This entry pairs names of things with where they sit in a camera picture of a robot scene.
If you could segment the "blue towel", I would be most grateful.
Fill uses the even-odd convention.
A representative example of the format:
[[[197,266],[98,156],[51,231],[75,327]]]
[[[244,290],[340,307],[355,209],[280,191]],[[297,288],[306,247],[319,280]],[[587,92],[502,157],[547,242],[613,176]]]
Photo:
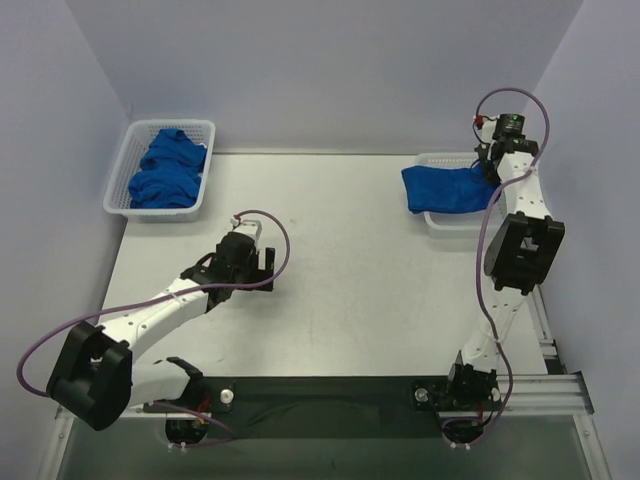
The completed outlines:
[[[486,181],[479,165],[453,169],[414,165],[403,169],[401,178],[413,214],[483,211],[498,188],[498,183]]]

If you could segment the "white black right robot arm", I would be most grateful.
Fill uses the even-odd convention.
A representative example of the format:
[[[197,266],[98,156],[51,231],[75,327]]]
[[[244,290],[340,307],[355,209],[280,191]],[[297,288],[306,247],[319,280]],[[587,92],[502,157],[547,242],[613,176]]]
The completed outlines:
[[[497,137],[485,169],[500,182],[499,200],[506,213],[490,242],[484,221],[479,235],[482,263],[476,267],[481,317],[459,352],[447,393],[456,406],[497,402],[497,368],[511,325],[527,296],[544,282],[565,235],[543,198],[534,164],[537,143]]]

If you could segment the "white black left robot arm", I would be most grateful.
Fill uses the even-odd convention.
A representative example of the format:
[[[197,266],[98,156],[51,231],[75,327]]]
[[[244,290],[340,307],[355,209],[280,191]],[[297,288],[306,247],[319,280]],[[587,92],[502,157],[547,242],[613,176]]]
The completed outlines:
[[[49,397],[96,431],[132,406],[179,400],[195,407],[208,395],[196,367],[179,357],[141,367],[135,362],[234,291],[272,290],[275,251],[258,250],[261,230],[257,221],[241,223],[144,307],[97,326],[74,326],[48,380]]]

